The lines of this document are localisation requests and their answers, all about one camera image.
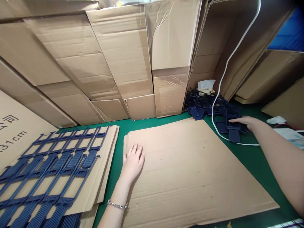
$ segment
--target green table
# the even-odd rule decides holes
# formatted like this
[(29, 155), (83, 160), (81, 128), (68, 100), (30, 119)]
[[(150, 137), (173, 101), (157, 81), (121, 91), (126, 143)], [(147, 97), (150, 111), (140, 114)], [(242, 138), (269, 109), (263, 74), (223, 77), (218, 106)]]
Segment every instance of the green table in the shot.
[[(240, 107), (242, 108), (241, 109), (242, 115), (256, 117), (262, 121), (266, 121), (266, 119), (270, 118), (270, 116), (260, 111), (261, 106), (242, 105)], [(161, 119), (154, 118), (154, 119), (137, 120), (137, 121), (131, 121), (128, 119), (128, 120), (120, 120), (110, 123), (90, 125), (90, 128), (96, 128), (97, 126), (105, 127), (109, 125), (117, 125), (120, 127), (117, 144), (112, 160), (112, 167), (109, 175), (105, 202), (107, 202), (108, 199), (110, 199), (115, 184), (120, 175), (120, 171), (123, 164), (122, 155), (123, 155), (124, 136), (130, 131), (156, 127), (163, 124), (168, 124), (178, 120), (186, 119), (189, 117), (190, 115), (185, 112), (182, 113), (181, 115), (170, 116)], [(214, 127), (211, 122), (211, 118), (205, 117), (204, 120), (214, 130)], [(86, 127), (87, 126), (82, 126), (78, 128), (83, 130)], [(252, 133), (243, 134), (241, 137), (243, 143), (257, 143)], [(265, 190), (281, 207), (280, 209), (249, 215), (242, 218), (232, 219), (231, 226), (233, 228), (244, 228), (244, 227), (260, 228), (260, 227), (268, 227), (268, 226), (280, 224), (283, 222), (287, 222), (299, 218), (299, 215), (291, 206), (291, 204), (288, 202), (283, 192), (281, 191), (277, 181), (275, 180), (261, 148), (258, 146), (237, 145), (228, 142), (224, 139), (222, 139), (222, 141), (226, 144), (226, 146), (234, 153), (234, 155), (242, 162), (242, 164), (249, 170), (249, 172), (257, 179), (257, 181), (265, 188)], [(98, 223), (105, 211), (105, 208), (106, 208), (105, 203), (101, 203), (99, 205), (94, 222), (94, 228), (98, 226)], [(227, 227), (228, 222), (229, 221), (225, 221), (215, 224), (194, 226), (194, 227), (203, 227), (203, 228), (209, 228), (209, 227), (214, 228), (215, 226), (217, 228)]]

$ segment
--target fingers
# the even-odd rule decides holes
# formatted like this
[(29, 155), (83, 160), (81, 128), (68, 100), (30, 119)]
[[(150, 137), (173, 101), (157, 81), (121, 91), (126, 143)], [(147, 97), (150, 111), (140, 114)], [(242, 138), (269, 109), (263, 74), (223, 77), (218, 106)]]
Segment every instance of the fingers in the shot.
[(139, 156), (141, 155), (142, 151), (143, 151), (143, 146), (141, 145), (141, 146), (138, 148), (138, 150), (136, 151), (136, 154), (135, 154), (135, 155), (139, 158)]
[(131, 152), (132, 152), (132, 150), (133, 150), (133, 147), (134, 147), (134, 145), (130, 146), (130, 150), (129, 150), (129, 152), (128, 152), (128, 156), (131, 155)]
[(132, 154), (135, 154), (136, 153), (136, 151), (137, 151), (137, 143), (136, 144), (134, 144), (134, 146), (133, 146), (133, 149), (132, 149)]
[(127, 160), (127, 155), (124, 154), (124, 155), (123, 155), (123, 163), (124, 163), (126, 160)]
[(146, 157), (145, 154), (142, 154), (142, 155), (140, 156), (139, 162), (138, 162), (140, 165), (143, 165), (143, 162), (145, 161), (145, 157)]

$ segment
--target white cable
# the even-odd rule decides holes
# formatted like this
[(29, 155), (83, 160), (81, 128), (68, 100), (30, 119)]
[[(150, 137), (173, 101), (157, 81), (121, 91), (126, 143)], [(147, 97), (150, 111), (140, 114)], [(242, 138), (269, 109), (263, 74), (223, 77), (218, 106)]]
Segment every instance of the white cable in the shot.
[[(238, 44), (237, 44), (237, 46), (235, 47), (234, 51), (232, 52), (232, 54), (230, 55), (230, 57), (228, 58), (228, 60), (227, 60), (227, 62), (226, 62), (226, 67), (225, 67), (223, 76), (222, 76), (222, 78), (221, 78), (221, 80), (220, 80), (220, 82), (219, 82), (219, 85), (218, 85), (218, 88), (219, 88), (219, 89), (218, 89), (218, 94), (216, 95), (215, 100), (214, 100), (214, 102), (213, 102), (213, 104), (212, 104), (212, 115), (211, 115), (211, 120), (212, 120), (213, 126), (214, 126), (214, 128), (215, 128), (217, 134), (218, 134), (220, 137), (222, 137), (223, 139), (228, 140), (228, 141), (229, 141), (229, 139), (225, 138), (224, 136), (222, 136), (222, 135), (219, 133), (219, 131), (218, 131), (218, 129), (217, 129), (217, 127), (215, 126), (215, 123), (214, 123), (214, 121), (213, 121), (213, 109), (214, 109), (214, 104), (215, 104), (215, 102), (216, 102), (216, 99), (217, 99), (218, 96), (219, 96), (219, 91), (220, 91), (220, 88), (221, 88), (222, 80), (223, 80), (223, 78), (224, 78), (224, 76), (225, 76), (225, 73), (226, 73), (226, 70), (227, 70), (228, 62), (229, 62), (229, 60), (231, 59), (231, 57), (233, 56), (233, 54), (235, 53), (235, 51), (238, 49), (238, 47), (240, 46), (240, 44), (241, 44), (241, 42), (243, 41), (244, 37), (246, 36), (248, 30), (251, 28), (252, 24), (253, 24), (254, 21), (256, 20), (257, 16), (258, 16), (259, 13), (260, 13), (260, 9), (261, 9), (261, 0), (257, 0), (256, 15), (254, 16), (252, 22), (250, 23), (250, 25), (248, 26), (248, 28), (247, 28), (246, 31), (244, 32), (242, 38), (240, 39), (240, 41), (238, 42)], [(259, 146), (259, 145), (260, 145), (260, 144), (245, 144), (245, 143), (237, 143), (237, 142), (235, 142), (235, 143), (236, 143), (236, 144), (240, 144), (240, 145), (246, 145), (246, 146)]]

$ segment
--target stack of cardboard sheets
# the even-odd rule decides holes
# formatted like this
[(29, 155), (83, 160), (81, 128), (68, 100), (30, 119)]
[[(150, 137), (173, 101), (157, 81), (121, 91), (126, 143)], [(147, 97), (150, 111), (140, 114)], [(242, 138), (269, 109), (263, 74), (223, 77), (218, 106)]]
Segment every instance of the stack of cardboard sheets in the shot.
[[(95, 219), (95, 215), (97, 212), (98, 208), (98, 203), (104, 201), (104, 195), (105, 195), (105, 189), (108, 181), (108, 176), (111, 168), (111, 163), (112, 163), (112, 158), (115, 150), (115, 144), (117, 141), (118, 137), (118, 132), (119, 132), (119, 127), (114, 125), (114, 126), (109, 126), (109, 127), (101, 127), (98, 129), (88, 129), (88, 130), (74, 130), (73, 132), (65, 132), (65, 133), (60, 133), (59, 135), (62, 134), (62, 136), (69, 136), (71, 134), (75, 135), (81, 135), (85, 132), (85, 135), (93, 133), (92, 140), (90, 138), (85, 138), (80, 141), (79, 138), (73, 138), (70, 137), (69, 142), (66, 143), (66, 141), (60, 141), (58, 142), (55, 146), (49, 147), (49, 145), (46, 143), (38, 152), (42, 152), (45, 149), (44, 148), (49, 148), (47, 149), (49, 154), (47, 154), (44, 157), (44, 160), (41, 162), (41, 166), (43, 166), (43, 162), (46, 162), (47, 158), (50, 157), (50, 151), (61, 151), (61, 153), (58, 154), (58, 160), (56, 162), (60, 161), (60, 158), (63, 157), (63, 151), (67, 151), (70, 148), (73, 148), (73, 152), (71, 152), (72, 158), (73, 159), (75, 154), (77, 153), (76, 148), (83, 148), (84, 146), (88, 145), (86, 151), (83, 151), (83, 154), (89, 154), (91, 153), (89, 151), (90, 146), (96, 147), (99, 145), (102, 145), (100, 150), (97, 151), (96, 156), (100, 156), (99, 158), (96, 159), (95, 163), (89, 168), (90, 172), (87, 176), (87, 179), (84, 182), (84, 185), (82, 187), (81, 183), (84, 178), (76, 176), (71, 184), (69, 185), (67, 191), (64, 193), (63, 197), (68, 197), (68, 198), (73, 198), (77, 196), (75, 201), (73, 202), (72, 206), (68, 208), (65, 212), (65, 216), (67, 215), (73, 215), (73, 214), (78, 214), (82, 213), (81, 218), (80, 218), (80, 227), (92, 227), (93, 222)], [(105, 137), (98, 137), (98, 133), (106, 132)], [(43, 135), (42, 138), (44, 139), (48, 137), (47, 134)], [(33, 151), (36, 150), (36, 147), (32, 146), (31, 150), (29, 150), (27, 153), (22, 154), (27, 155), (31, 154)], [(12, 166), (15, 165), (18, 162), (18, 160), (14, 161), (12, 163)], [(42, 182), (38, 185), (32, 196), (38, 196), (41, 194), (44, 194), (46, 190), (49, 188), (50, 184), (54, 180), (54, 176), (46, 176), (43, 178)], [(69, 176), (64, 176), (60, 175), (58, 178), (57, 182), (55, 182), (54, 187), (51, 189), (48, 195), (50, 196), (55, 196), (61, 193), (62, 189), (64, 188), (65, 184), (67, 183)], [(39, 181), (38, 178), (33, 178), (33, 179), (27, 179), (21, 190), (18, 192), (18, 194), (14, 197), (14, 199), (19, 199), (22, 197), (27, 197), (29, 192), (34, 188), (35, 183)], [(14, 183), (11, 183), (9, 187), (0, 194), (0, 202), (3, 202), (4, 200), (10, 199), (13, 193), (16, 191), (16, 189), (21, 185), (21, 181), (16, 181)], [(1, 189), (4, 188), (5, 183), (0, 184), (0, 192)], [(81, 189), (79, 194), (77, 195), (76, 192), (78, 189)], [(11, 220), (7, 224), (7, 226), (11, 226), (15, 219), (17, 219), (24, 208), (27, 205), (21, 205), (14, 214), (11, 215)], [(31, 214), (31, 218), (29, 221), (31, 221), (35, 215), (37, 215), (38, 211), (42, 207), (41, 204), (37, 204), (36, 208), (33, 210)], [(0, 210), (0, 220), (2, 219), (1, 216), (4, 215), (5, 211), (8, 210), (8, 208), (4, 208)], [(52, 215), (54, 214), (56, 210), (56, 207), (53, 206), (49, 213), (46, 216), (46, 219), (50, 219)]]
[(136, 142), (146, 158), (123, 227), (189, 227), (279, 207), (204, 120), (132, 131), (124, 153)]

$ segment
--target bracelet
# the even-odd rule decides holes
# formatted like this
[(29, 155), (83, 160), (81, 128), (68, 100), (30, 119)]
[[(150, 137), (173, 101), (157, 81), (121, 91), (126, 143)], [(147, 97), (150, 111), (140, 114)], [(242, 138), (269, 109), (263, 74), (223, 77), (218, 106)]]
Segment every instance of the bracelet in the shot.
[(108, 200), (107, 205), (114, 206), (114, 207), (119, 208), (119, 209), (125, 209), (125, 208), (127, 208), (128, 203), (126, 203), (125, 206), (121, 206), (121, 205), (119, 205), (119, 204), (112, 203), (110, 200)]

